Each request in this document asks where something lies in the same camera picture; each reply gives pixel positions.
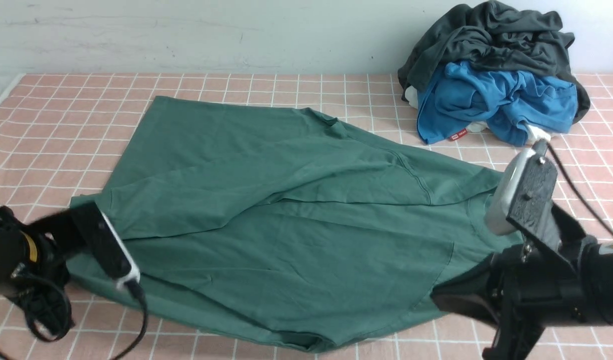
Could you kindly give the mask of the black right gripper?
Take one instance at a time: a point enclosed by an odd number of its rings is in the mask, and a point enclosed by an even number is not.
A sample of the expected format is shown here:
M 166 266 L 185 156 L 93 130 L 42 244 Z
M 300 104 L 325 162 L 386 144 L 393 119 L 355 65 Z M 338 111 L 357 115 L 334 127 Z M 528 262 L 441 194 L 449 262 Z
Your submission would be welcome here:
M 482 322 L 496 330 L 484 360 L 525 360 L 549 327 L 606 325 L 593 287 L 596 240 L 514 245 L 491 253 L 462 275 L 436 285 L 431 299 L 445 313 Z

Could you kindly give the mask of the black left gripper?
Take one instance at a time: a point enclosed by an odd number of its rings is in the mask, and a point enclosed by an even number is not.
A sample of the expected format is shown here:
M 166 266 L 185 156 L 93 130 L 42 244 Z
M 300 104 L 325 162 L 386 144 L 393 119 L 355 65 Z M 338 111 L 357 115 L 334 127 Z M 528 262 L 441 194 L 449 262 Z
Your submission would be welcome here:
M 67 271 L 68 261 L 84 251 L 80 225 L 86 216 L 84 210 L 66 209 L 28 223 L 18 219 L 21 255 L 17 263 L 33 271 Z

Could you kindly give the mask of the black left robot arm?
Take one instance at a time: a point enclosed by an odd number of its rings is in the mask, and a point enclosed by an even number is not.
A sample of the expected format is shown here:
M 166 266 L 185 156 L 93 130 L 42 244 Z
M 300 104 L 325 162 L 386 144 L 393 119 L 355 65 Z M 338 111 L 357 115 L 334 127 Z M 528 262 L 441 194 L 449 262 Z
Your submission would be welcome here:
M 84 248 L 69 210 L 23 223 L 0 206 L 0 296 L 63 290 L 69 281 L 66 262 Z

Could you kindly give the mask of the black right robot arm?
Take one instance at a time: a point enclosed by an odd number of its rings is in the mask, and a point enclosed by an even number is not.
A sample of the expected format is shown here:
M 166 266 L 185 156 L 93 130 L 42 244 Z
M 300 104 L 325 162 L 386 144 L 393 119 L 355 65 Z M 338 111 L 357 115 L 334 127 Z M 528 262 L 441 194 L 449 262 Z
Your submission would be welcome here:
M 613 242 L 515 244 L 436 285 L 436 307 L 495 329 L 485 360 L 526 360 L 547 328 L 613 326 Z

